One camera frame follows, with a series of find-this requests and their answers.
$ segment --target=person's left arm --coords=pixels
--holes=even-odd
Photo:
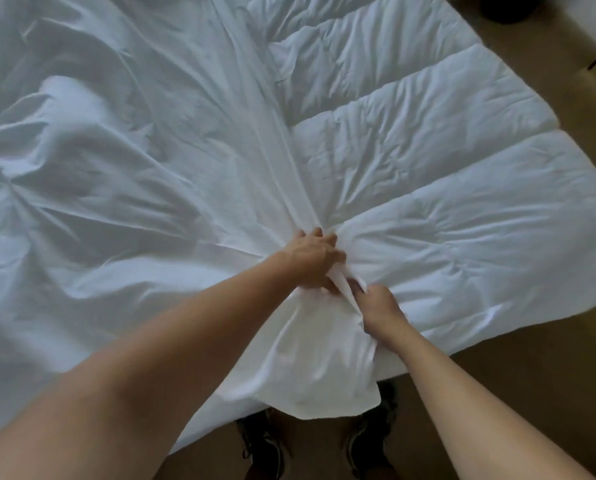
[[[271,313],[298,286],[331,289],[335,242],[301,232],[67,372],[0,432],[0,479],[153,477]]]

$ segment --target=person's left hand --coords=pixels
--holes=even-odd
[[[303,230],[295,233],[294,238],[280,252],[289,258],[290,266],[298,278],[298,286],[326,288],[334,294],[340,293],[326,277],[335,263],[346,262],[346,253],[335,248],[336,242],[335,233],[323,235],[320,227],[309,234]]]

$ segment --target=person's right arm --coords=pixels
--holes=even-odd
[[[578,462],[425,339],[388,288],[351,282],[365,330],[405,363],[462,480],[591,480]]]

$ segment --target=hand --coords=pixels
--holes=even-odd
[[[310,234],[303,230],[295,233],[294,238],[281,251],[289,258],[292,271],[298,278],[298,286],[303,288],[326,288],[334,294],[340,291],[326,277],[329,269],[337,263],[346,262],[346,253],[335,249],[337,235],[323,235],[316,227]]]
[[[365,293],[355,280],[349,280],[349,285],[362,312],[364,330],[374,339],[389,342],[394,330],[408,323],[396,298],[386,286],[369,285]]]

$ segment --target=sneaker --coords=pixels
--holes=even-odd
[[[245,442],[242,458],[251,463],[267,477],[279,480],[285,473],[285,448],[276,438],[269,421],[269,409],[236,421],[238,431]]]
[[[375,467],[393,468],[384,454],[384,442],[396,422],[398,402],[393,380],[378,383],[382,401],[362,414],[346,441],[346,459],[353,476],[364,479]]]

